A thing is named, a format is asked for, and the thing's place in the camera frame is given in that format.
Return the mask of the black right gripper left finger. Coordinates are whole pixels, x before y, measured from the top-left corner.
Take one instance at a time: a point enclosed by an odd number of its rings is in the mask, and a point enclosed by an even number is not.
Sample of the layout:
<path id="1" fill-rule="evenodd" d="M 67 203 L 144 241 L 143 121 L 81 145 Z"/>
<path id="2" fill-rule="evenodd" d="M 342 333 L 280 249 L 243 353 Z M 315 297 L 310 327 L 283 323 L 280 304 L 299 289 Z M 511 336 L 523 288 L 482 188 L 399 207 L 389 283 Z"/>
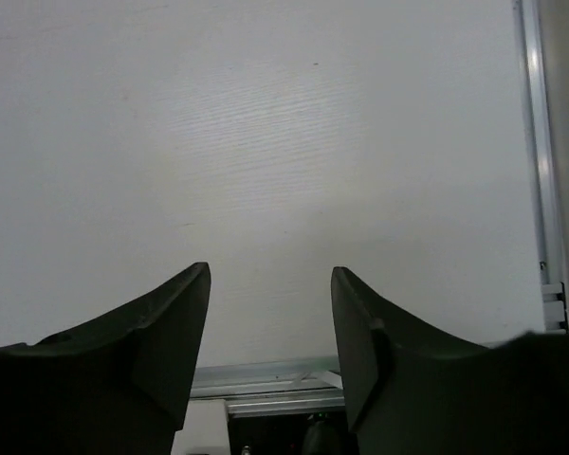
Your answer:
<path id="1" fill-rule="evenodd" d="M 0 454 L 167 454 L 211 292 L 205 262 L 99 317 L 0 347 Z"/>

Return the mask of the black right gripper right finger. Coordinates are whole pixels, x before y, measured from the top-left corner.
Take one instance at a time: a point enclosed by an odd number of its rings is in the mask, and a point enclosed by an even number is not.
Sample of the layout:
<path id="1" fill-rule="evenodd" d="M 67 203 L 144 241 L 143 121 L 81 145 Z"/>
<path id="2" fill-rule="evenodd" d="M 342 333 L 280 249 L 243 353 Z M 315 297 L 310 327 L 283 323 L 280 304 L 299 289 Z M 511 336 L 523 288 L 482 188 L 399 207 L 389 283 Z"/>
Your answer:
<path id="1" fill-rule="evenodd" d="M 569 454 L 569 335 L 478 345 L 342 266 L 331 296 L 346 416 L 361 453 Z"/>

